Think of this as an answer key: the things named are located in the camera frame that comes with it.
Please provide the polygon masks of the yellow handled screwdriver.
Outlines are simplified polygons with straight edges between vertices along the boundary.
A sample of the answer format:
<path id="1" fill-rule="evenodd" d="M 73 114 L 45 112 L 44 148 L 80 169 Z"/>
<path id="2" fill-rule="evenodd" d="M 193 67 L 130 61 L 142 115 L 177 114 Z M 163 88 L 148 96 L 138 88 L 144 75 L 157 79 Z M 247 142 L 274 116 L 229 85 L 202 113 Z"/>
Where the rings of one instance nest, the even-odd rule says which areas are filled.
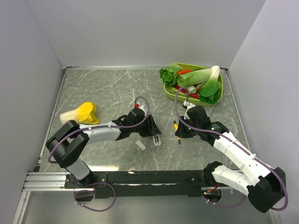
<path id="1" fill-rule="evenodd" d="M 175 128 L 175 131 L 177 131 L 178 130 L 178 123 L 175 120 L 173 121 L 173 125 L 174 125 L 174 128 Z"/>

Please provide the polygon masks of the white remote control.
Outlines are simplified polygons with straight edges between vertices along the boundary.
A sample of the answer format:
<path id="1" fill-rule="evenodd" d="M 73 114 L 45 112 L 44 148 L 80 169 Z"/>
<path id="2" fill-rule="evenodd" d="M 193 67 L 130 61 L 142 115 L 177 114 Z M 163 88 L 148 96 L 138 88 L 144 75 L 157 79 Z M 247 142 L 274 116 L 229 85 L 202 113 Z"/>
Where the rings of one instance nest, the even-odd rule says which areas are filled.
<path id="1" fill-rule="evenodd" d="M 154 141 L 154 146 L 155 147 L 159 147 L 159 146 L 161 146 L 161 139 L 160 139 L 160 135 L 158 134 L 158 135 L 155 135 L 155 136 L 153 136 L 153 141 Z"/>

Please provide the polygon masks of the white battery cover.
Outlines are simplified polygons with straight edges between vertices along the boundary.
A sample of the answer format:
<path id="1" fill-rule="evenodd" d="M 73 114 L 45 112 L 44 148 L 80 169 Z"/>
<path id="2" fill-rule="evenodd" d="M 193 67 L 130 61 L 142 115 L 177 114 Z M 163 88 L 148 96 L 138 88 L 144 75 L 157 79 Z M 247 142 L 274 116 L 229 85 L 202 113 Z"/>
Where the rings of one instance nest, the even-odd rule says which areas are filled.
<path id="1" fill-rule="evenodd" d="M 146 149 L 146 146 L 140 140 L 137 140 L 135 143 L 142 151 Z"/>

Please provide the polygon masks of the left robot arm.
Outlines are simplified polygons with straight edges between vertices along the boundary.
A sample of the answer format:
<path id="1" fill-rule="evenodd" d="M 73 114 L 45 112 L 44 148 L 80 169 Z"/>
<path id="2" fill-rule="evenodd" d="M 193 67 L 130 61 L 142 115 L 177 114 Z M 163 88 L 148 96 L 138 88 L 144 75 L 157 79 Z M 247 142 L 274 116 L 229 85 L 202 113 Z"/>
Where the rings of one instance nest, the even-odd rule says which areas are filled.
<path id="1" fill-rule="evenodd" d="M 141 137 L 160 135 L 151 114 L 144 109 L 134 108 L 127 115 L 122 115 L 103 125 L 80 125 L 74 120 L 66 122 L 48 141 L 46 147 L 57 164 L 73 174 L 80 187 L 86 188 L 95 181 L 94 174 L 80 155 L 87 144 L 122 140 L 132 133 Z"/>

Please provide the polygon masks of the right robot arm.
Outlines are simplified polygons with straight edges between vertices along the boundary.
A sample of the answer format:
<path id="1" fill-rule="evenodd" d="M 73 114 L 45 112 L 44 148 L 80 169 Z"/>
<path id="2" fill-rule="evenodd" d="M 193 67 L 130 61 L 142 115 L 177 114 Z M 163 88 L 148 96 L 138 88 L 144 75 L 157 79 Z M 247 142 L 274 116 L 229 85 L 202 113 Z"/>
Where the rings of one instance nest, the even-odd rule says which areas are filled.
<path id="1" fill-rule="evenodd" d="M 212 122 L 202 106 L 184 101 L 183 108 L 185 114 L 179 117 L 175 135 L 183 139 L 199 136 L 239 168 L 235 171 L 217 161 L 210 163 L 204 169 L 207 185 L 220 183 L 238 190 L 262 213 L 287 198 L 286 176 L 281 168 L 273 168 L 259 160 L 221 122 Z"/>

